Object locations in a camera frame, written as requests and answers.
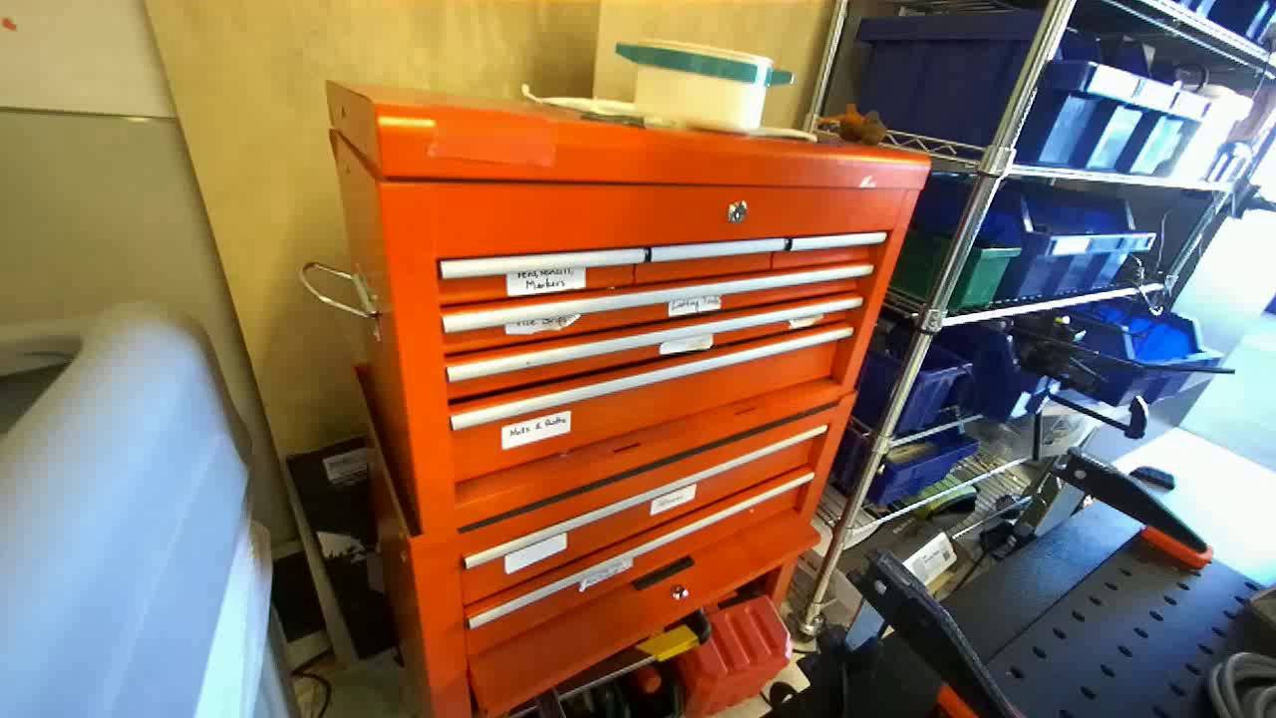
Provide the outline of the red plastic case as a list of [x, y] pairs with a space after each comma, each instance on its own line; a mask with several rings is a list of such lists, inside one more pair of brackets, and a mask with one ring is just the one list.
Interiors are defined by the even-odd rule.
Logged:
[[756, 694], [785, 671], [788, 654], [788, 630], [768, 595], [713, 610], [709, 638], [678, 659], [684, 712], [713, 718]]

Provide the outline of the white pot with green rim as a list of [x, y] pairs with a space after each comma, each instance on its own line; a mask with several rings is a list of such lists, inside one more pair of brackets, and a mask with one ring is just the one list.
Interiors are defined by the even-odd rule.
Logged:
[[717, 42], [619, 41], [612, 54], [634, 68], [634, 106], [655, 123], [756, 131], [767, 95], [792, 81], [768, 54]]

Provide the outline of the dark blue storage tote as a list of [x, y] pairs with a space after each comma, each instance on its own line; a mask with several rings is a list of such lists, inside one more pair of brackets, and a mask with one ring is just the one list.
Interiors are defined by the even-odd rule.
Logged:
[[1036, 13], [865, 18], [858, 105], [901, 131], [989, 145], [1036, 28]]

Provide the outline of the white plastic bin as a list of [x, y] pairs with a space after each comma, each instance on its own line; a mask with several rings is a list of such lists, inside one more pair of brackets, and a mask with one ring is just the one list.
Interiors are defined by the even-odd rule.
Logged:
[[0, 328], [0, 718], [289, 718], [272, 540], [196, 324]]

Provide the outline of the blue bin middle shelf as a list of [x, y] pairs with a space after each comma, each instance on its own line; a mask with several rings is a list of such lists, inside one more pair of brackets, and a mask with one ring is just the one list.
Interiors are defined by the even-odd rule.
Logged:
[[1019, 259], [1006, 272], [997, 300], [1062, 300], [1116, 282], [1121, 268], [1156, 236], [1123, 199], [1103, 194], [1012, 194], [985, 219], [985, 243], [1012, 243]]

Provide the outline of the orange lower tool cabinet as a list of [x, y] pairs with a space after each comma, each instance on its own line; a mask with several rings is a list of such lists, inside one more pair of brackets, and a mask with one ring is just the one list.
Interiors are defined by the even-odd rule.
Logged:
[[372, 411], [376, 521], [428, 718], [502, 718], [709, 615], [785, 595], [848, 396], [755, 371], [474, 432]]

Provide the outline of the blue bin bottom shelf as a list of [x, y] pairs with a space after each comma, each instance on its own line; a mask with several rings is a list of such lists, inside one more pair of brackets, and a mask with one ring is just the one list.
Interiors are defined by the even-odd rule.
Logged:
[[[869, 443], [861, 435], [846, 435], [834, 460], [834, 488], [848, 494], [865, 465]], [[901, 505], [925, 488], [941, 481], [957, 461], [973, 460], [977, 443], [961, 432], [933, 435], [925, 443], [898, 447], [880, 460], [865, 502], [869, 505]]]

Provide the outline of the black box on floor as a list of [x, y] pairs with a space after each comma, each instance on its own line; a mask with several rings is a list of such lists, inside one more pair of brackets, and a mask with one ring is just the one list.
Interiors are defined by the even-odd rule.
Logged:
[[288, 476], [293, 478], [301, 517], [355, 654], [372, 659], [392, 651], [394, 618], [372, 505], [372, 447], [347, 439], [309, 456], [289, 456]]

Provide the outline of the black perforated work bench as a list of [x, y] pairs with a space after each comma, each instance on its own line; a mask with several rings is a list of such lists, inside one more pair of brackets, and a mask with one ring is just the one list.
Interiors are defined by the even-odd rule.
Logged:
[[1056, 481], [1135, 521], [1027, 610], [946, 606], [893, 553], [853, 586], [933, 674], [937, 718], [1276, 718], [1273, 591], [1116, 465], [1067, 456]]

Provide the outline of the blue bin shelf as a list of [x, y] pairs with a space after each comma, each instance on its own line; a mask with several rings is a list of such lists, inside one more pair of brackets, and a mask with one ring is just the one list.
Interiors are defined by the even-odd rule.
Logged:
[[985, 219], [985, 243], [1012, 243], [1019, 259], [1006, 272], [997, 300], [1062, 300], [1116, 282], [1121, 268], [1156, 236], [1123, 199], [1103, 194], [1012, 194]]
[[[865, 465], [869, 443], [861, 435], [846, 435], [834, 460], [834, 488], [848, 494]], [[901, 505], [925, 488], [941, 481], [957, 461], [973, 460], [977, 443], [961, 432], [933, 435], [925, 443], [898, 447], [880, 460], [865, 502], [869, 505]]]
[[1123, 177], [1167, 177], [1213, 99], [1102, 58], [1054, 58], [1016, 159]]

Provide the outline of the white cloth on chest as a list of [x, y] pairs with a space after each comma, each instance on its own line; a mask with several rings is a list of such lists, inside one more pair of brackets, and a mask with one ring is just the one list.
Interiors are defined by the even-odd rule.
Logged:
[[713, 127], [684, 118], [651, 118], [626, 99], [594, 99], [594, 95], [537, 95], [530, 85], [519, 88], [530, 106], [566, 111], [576, 118], [626, 123], [626, 127], [678, 127], [678, 131], [717, 131], [717, 135], [751, 135], [751, 139], [798, 139], [817, 145], [817, 131], [800, 127]]

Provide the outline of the blue bin lower left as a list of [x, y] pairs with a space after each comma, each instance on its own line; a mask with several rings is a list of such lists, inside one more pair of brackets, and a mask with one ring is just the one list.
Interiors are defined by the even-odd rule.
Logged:
[[[858, 380], [853, 416], [869, 427], [886, 419], [903, 365], [901, 337], [876, 337]], [[1048, 380], [1019, 365], [1016, 337], [1006, 328], [941, 330], [898, 419], [901, 435], [937, 427], [946, 411], [982, 419], [1019, 419], [1044, 403]]]

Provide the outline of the green storage bin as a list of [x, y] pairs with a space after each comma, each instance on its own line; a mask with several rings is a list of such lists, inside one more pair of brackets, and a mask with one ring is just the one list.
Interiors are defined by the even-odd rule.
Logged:
[[[903, 300], [927, 300], [947, 259], [947, 236], [911, 230], [901, 248], [893, 290]], [[947, 307], [989, 307], [1006, 272], [1019, 259], [1012, 243], [977, 243], [957, 272]]]

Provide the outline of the blue bin top shelf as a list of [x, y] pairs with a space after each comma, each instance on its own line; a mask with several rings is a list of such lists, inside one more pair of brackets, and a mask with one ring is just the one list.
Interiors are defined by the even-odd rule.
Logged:
[[1213, 99], [1102, 58], [1054, 58], [1016, 159], [1123, 177], [1167, 177]]

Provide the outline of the orange upper tool chest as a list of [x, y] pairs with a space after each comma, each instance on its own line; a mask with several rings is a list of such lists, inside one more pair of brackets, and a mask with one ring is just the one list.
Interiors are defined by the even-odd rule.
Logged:
[[333, 85], [372, 385], [424, 533], [848, 416], [927, 162]]

